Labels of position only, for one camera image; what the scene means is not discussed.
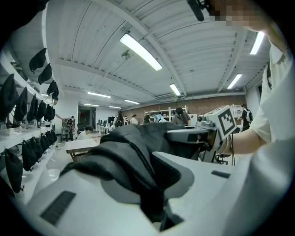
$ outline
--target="white wall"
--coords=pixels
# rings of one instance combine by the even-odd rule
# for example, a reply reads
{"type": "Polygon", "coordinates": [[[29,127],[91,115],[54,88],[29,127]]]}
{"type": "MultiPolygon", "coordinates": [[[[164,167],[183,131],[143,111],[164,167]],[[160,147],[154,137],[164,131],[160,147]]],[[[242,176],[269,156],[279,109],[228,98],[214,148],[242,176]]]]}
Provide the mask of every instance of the white wall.
{"type": "MultiPolygon", "coordinates": [[[[57,105],[54,106],[55,113],[61,116],[62,118],[69,118],[71,116],[75,117],[76,120],[76,129],[78,123],[78,103],[80,99],[79,93],[64,91],[65,96],[62,94],[59,95],[59,101],[57,105]]],[[[55,117],[54,124],[56,128],[56,133],[61,133],[62,121],[55,117]]]]}
{"type": "Polygon", "coordinates": [[[247,107],[251,110],[253,117],[255,117],[260,104],[260,94],[257,86],[253,86],[247,90],[246,93],[247,107]]]}
{"type": "Polygon", "coordinates": [[[97,107],[95,115],[95,126],[98,123],[98,120],[107,120],[109,117],[116,117],[117,114],[118,110],[97,107]]]}

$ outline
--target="person in black shirt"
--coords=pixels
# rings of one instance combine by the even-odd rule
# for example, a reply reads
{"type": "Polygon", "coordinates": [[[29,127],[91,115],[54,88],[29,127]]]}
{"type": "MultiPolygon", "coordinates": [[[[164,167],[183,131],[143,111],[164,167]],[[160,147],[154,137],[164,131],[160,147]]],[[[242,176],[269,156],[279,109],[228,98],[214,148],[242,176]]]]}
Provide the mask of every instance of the person in black shirt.
{"type": "Polygon", "coordinates": [[[242,113],[242,117],[241,119],[244,121],[243,122],[243,131],[247,130],[250,128],[250,123],[252,121],[252,113],[249,109],[247,109],[247,105],[244,103],[243,105],[241,105],[241,107],[243,108],[243,113],[242,113]]]}
{"type": "Polygon", "coordinates": [[[143,118],[143,121],[144,121],[145,124],[152,122],[151,118],[150,118],[150,114],[151,113],[146,114],[145,117],[143,118]]]}

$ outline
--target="table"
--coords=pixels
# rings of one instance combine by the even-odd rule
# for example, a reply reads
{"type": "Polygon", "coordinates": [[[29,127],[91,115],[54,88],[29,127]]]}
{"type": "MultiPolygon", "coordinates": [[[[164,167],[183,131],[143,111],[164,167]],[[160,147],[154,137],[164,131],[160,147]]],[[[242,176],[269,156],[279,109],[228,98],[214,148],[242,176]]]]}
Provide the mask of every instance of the table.
{"type": "Polygon", "coordinates": [[[99,144],[94,139],[75,140],[67,142],[65,145],[65,150],[66,153],[71,155],[73,161],[76,162],[75,153],[88,151],[97,145],[99,144]]]}

